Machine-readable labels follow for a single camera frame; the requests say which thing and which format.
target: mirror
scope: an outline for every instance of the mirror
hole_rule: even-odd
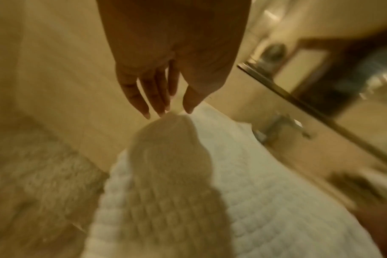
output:
[[[387,0],[265,1],[255,20],[239,67],[387,161]]]

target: brown floor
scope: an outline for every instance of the brown floor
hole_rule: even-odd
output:
[[[0,119],[0,258],[79,257],[107,174],[11,112]]]

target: white cloth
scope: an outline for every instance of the white cloth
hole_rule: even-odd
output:
[[[208,105],[143,129],[111,170],[83,258],[381,258],[347,210]]]

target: fingernail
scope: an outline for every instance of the fingernail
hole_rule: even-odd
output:
[[[151,118],[151,114],[150,113],[145,113],[143,114],[143,116],[146,118],[146,119],[150,119]]]

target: faucet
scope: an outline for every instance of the faucet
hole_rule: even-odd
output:
[[[300,131],[302,136],[307,139],[312,139],[313,135],[308,133],[302,123],[295,119],[292,119],[289,115],[276,114],[269,125],[263,130],[263,132],[259,130],[253,130],[253,134],[256,139],[262,144],[270,142],[275,136],[277,136],[280,132],[280,129],[283,125],[289,125],[292,128]]]

